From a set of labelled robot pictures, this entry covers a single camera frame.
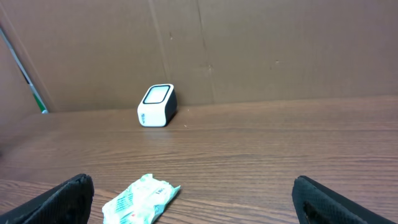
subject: wet wipe package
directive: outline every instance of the wet wipe package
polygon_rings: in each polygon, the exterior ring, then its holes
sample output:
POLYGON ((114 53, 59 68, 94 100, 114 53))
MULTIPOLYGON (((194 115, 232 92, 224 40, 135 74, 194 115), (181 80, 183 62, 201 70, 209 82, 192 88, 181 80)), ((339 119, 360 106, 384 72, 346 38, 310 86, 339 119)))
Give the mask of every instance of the wet wipe package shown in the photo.
POLYGON ((150 224, 159 217, 175 197, 180 186, 143 175, 102 208, 104 224, 150 224))

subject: small white box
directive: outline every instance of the small white box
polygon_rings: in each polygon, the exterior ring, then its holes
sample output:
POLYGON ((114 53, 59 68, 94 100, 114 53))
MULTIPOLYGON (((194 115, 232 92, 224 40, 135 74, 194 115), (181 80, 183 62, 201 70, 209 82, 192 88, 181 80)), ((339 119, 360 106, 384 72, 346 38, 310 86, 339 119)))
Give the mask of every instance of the small white box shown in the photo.
POLYGON ((172 84, 151 86, 138 106, 138 120, 144 127, 164 127, 177 112, 172 84))

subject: cardboard wall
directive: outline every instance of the cardboard wall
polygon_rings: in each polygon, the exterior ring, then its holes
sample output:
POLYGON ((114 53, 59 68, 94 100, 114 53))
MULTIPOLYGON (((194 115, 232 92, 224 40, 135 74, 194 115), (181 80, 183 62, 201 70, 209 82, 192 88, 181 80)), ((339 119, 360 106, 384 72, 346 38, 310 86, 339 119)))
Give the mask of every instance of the cardboard wall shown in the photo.
POLYGON ((39 106, 0 37, 0 132, 35 113, 40 113, 39 106))
POLYGON ((398 93, 390 0, 0 0, 50 111, 398 93))

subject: wooden table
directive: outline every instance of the wooden table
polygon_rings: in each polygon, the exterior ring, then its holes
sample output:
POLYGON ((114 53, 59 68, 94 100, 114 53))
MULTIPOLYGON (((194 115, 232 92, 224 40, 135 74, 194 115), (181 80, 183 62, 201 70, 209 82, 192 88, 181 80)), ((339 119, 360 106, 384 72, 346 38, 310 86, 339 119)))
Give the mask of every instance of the wooden table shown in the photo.
POLYGON ((0 137, 0 213, 68 178, 95 184, 90 223, 141 175, 181 185, 158 223, 297 223, 307 175, 398 222, 398 97, 181 107, 166 128, 135 110, 38 114, 0 137))

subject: black object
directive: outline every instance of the black object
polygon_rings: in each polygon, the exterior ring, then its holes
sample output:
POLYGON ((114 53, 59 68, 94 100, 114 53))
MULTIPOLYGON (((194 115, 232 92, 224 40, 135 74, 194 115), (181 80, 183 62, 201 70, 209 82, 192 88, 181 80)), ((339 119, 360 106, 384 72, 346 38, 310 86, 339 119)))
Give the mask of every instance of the black object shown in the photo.
POLYGON ((87 223, 93 202, 90 176, 79 174, 0 216, 0 223, 87 223))
POLYGON ((294 181, 292 197, 301 224, 394 223, 306 176, 294 181))
POLYGON ((169 124, 169 122, 176 114, 176 112, 177 112, 177 96, 175 95, 175 91, 173 89, 172 93, 170 94, 170 98, 166 103, 166 107, 164 108, 164 113, 166 115, 166 125, 169 124))

